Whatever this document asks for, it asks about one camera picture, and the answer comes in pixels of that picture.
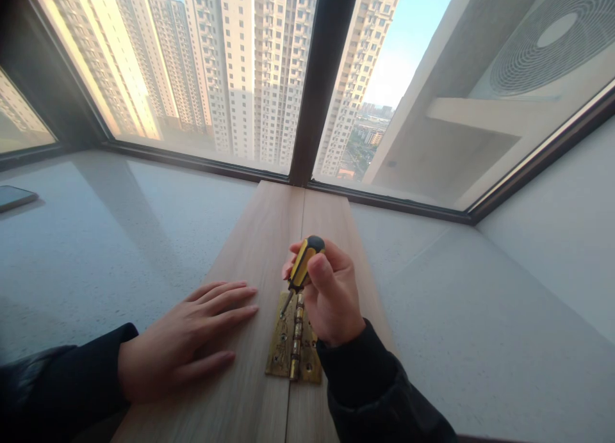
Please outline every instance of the screwdriver shaft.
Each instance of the screwdriver shaft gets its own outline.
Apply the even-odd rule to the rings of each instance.
[[[284,302],[284,306],[282,307],[282,310],[280,310],[280,319],[284,318],[284,313],[286,312],[286,309],[288,308],[288,304],[290,304],[290,300],[293,298],[293,294],[294,294],[293,290],[289,289],[286,302]]]

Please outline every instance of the dark window frame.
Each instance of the dark window frame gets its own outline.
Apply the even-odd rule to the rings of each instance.
[[[521,160],[465,211],[445,209],[312,179],[356,0],[317,0],[305,87],[288,176],[116,140],[37,0],[0,1],[0,67],[58,140],[0,155],[0,171],[86,149],[343,195],[351,202],[476,225],[615,113],[615,89],[592,103],[532,159]]]

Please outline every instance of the air conditioner unit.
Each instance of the air conditioner unit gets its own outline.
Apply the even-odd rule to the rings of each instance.
[[[615,0],[536,0],[468,98],[590,99],[614,76]]]

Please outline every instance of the white wall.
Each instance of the white wall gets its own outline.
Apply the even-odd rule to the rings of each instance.
[[[478,228],[615,344],[614,160],[611,118]]]
[[[400,359],[459,433],[612,442],[615,347],[479,231],[352,205]]]

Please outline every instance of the black sleeve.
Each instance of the black sleeve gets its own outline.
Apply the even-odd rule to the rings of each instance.
[[[3,367],[3,407],[9,441],[70,441],[77,433],[129,405],[117,378],[122,342],[136,337],[132,323],[81,347],[63,347]]]
[[[329,381],[327,398],[344,442],[456,442],[447,420],[410,384],[373,326],[347,344],[316,349]]]

